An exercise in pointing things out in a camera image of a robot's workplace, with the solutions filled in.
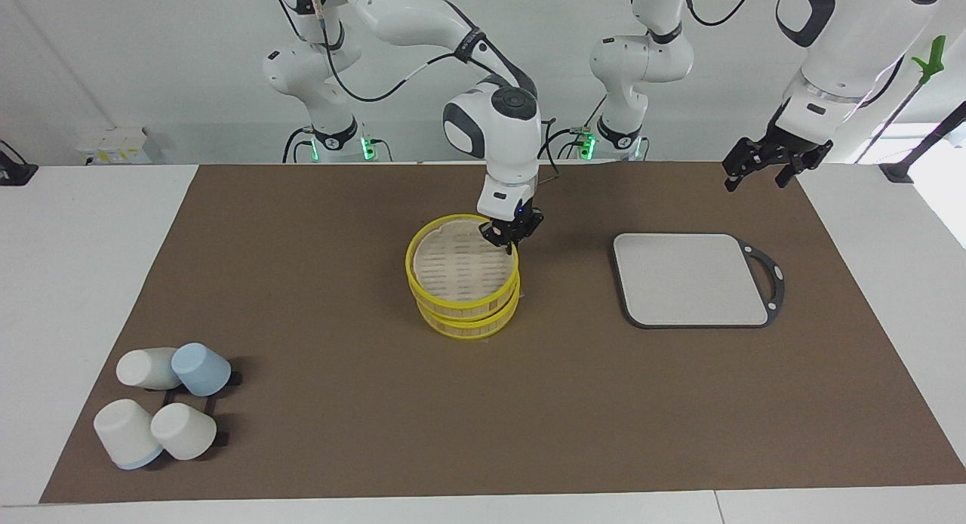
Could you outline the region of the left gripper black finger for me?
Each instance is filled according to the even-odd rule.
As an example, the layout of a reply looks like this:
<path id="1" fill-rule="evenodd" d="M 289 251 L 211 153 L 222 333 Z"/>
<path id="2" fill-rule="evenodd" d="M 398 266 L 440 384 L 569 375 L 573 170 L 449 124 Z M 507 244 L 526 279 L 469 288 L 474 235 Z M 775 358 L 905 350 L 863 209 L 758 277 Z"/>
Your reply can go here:
<path id="1" fill-rule="evenodd" d="M 828 155 L 834 142 L 829 140 L 825 144 L 818 146 L 815 149 L 810 150 L 806 153 L 791 153 L 789 157 L 789 162 L 784 165 L 783 169 L 777 173 L 776 184 L 779 188 L 784 188 L 788 186 L 788 183 L 800 175 L 804 171 L 814 170 L 823 162 L 825 157 Z"/>
<path id="2" fill-rule="evenodd" d="M 748 137 L 739 139 L 722 159 L 722 169 L 727 174 L 725 189 L 733 193 L 745 177 L 772 165 L 776 156 L 775 142 L 755 141 Z"/>

